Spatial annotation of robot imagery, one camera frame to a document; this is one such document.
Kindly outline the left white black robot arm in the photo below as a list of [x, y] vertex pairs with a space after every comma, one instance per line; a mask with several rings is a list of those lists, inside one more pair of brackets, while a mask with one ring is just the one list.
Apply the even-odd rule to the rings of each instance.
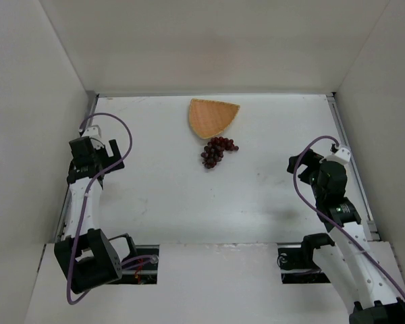
[[100, 198], [105, 174], [124, 168], [115, 140], [104, 145], [99, 135], [70, 141], [72, 160], [67, 175], [70, 208], [54, 254], [67, 279], [66, 292], [85, 295], [93, 288], [122, 278], [138, 252], [133, 239], [106, 237], [99, 226]]

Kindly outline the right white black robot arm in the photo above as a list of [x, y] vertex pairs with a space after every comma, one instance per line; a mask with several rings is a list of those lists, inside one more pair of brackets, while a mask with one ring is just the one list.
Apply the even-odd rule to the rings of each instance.
[[405, 293], [373, 254], [356, 207], [346, 197], [350, 151], [335, 146], [328, 157], [311, 149], [290, 157], [293, 181], [308, 184], [325, 232], [301, 243], [305, 263], [320, 268], [341, 297], [349, 323], [405, 323]]

